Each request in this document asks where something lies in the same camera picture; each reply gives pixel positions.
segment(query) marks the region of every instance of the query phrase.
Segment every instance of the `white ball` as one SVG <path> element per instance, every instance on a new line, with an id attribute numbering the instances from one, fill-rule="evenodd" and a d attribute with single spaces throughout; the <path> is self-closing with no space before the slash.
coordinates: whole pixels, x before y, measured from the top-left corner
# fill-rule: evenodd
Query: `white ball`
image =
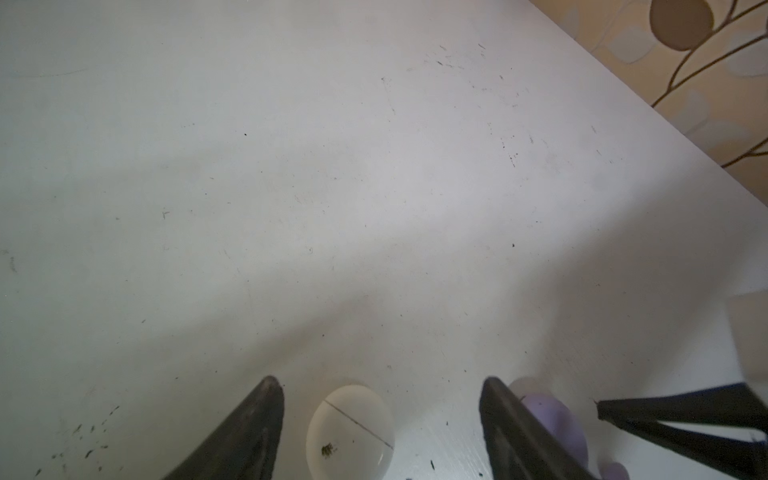
<path id="1" fill-rule="evenodd" d="M 381 480 L 394 448 L 392 414 L 381 397 L 361 385 L 331 392 L 306 433 L 314 480 Z"/>

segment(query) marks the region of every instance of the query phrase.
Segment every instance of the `scratch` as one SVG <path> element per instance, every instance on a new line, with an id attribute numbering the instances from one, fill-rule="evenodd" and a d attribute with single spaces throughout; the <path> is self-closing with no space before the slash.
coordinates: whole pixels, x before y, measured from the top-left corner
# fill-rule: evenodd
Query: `scratch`
<path id="1" fill-rule="evenodd" d="M 245 289 L 248 292 L 248 306 L 250 307 L 250 312 L 253 313 L 253 297 L 250 295 L 250 285 L 246 283 Z"/>
<path id="2" fill-rule="evenodd" d="M 73 70 L 73 71 L 66 71 L 64 73 L 54 73 L 54 74 L 48 74 L 48 75 L 22 75 L 17 73 L 12 73 L 9 75 L 10 78 L 50 78 L 50 77 L 63 77 L 64 75 L 72 75 L 76 73 L 80 73 L 81 71 L 86 71 L 88 68 L 81 68 L 80 70 Z"/>
<path id="3" fill-rule="evenodd" d="M 365 426 L 365 425 L 363 425 L 362 423 L 358 422 L 357 420 L 353 419 L 351 416 L 347 415 L 347 414 L 346 414 L 346 413 L 345 413 L 343 410 L 341 410 L 339 407 L 337 407 L 337 406 L 333 405 L 333 404 L 332 404 L 331 402 L 329 402 L 328 400 L 323 400 L 323 401 L 324 401 L 325 403 L 327 403 L 329 406 L 331 406 L 331 408 L 333 408 L 334 410 L 336 410 L 338 413 L 340 413 L 340 414 L 344 415 L 346 418 L 348 418 L 348 419 L 352 420 L 352 422 L 353 422 L 353 423 L 355 423 L 355 424 L 356 424 L 358 427 L 360 427 L 361 429 L 363 429 L 363 430 L 365 430 L 366 432 L 368 432 L 368 433 L 370 433 L 371 435 L 373 435 L 373 436 L 374 436 L 374 437 L 375 437 L 377 440 L 379 440 L 379 441 L 380 441 L 381 443 L 383 443 L 384 445 L 388 446 L 388 447 L 389 447 L 391 450 L 394 450 L 394 449 L 395 449 L 395 448 L 394 448 L 394 447 L 392 447 L 392 446 L 391 446 L 389 443 L 387 443 L 387 442 L 386 442 L 384 439 L 382 439 L 380 436 L 378 436 L 376 433 L 374 433 L 372 430 L 368 429 L 368 427 L 366 427 L 366 426 Z"/>
<path id="4" fill-rule="evenodd" d="M 397 115 L 395 108 L 392 106 L 392 99 L 389 97 L 389 86 L 386 84 L 386 77 L 382 77 L 382 83 L 384 84 L 384 91 L 386 92 L 386 102 L 389 104 L 389 108 L 392 109 L 392 114 Z"/>

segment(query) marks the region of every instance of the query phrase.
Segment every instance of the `table surface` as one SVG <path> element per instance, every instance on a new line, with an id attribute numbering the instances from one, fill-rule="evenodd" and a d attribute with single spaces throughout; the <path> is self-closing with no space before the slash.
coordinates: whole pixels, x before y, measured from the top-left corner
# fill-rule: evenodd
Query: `table surface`
<path id="1" fill-rule="evenodd" d="M 0 478 L 160 478 L 267 374 L 278 479 L 347 383 L 387 478 L 487 478 L 490 375 L 593 465 L 720 477 L 593 400 L 740 379 L 768 209 L 527 2 L 0 12 Z"/>

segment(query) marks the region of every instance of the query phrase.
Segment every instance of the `black metal bar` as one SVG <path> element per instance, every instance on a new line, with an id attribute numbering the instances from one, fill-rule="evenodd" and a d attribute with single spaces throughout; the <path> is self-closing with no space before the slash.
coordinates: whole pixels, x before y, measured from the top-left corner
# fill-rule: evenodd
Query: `black metal bar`
<path id="1" fill-rule="evenodd" d="M 768 409 L 746 383 L 649 399 L 598 402 L 600 420 L 727 425 L 768 433 Z"/>
<path id="2" fill-rule="evenodd" d="M 480 419 L 495 480 L 594 480 L 495 377 L 483 383 Z"/>
<path id="3" fill-rule="evenodd" d="M 623 422 L 618 428 L 741 480 L 766 478 L 766 445 L 688 432 L 658 422 Z"/>
<path id="4" fill-rule="evenodd" d="M 164 480 L 270 480 L 284 403 L 280 383 L 267 376 Z"/>

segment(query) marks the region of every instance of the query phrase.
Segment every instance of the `beige wallpaper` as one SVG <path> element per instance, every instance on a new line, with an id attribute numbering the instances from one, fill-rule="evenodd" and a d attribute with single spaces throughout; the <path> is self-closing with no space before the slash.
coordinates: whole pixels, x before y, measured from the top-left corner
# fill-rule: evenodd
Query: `beige wallpaper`
<path id="1" fill-rule="evenodd" d="M 531 0 L 768 205 L 768 0 Z"/>

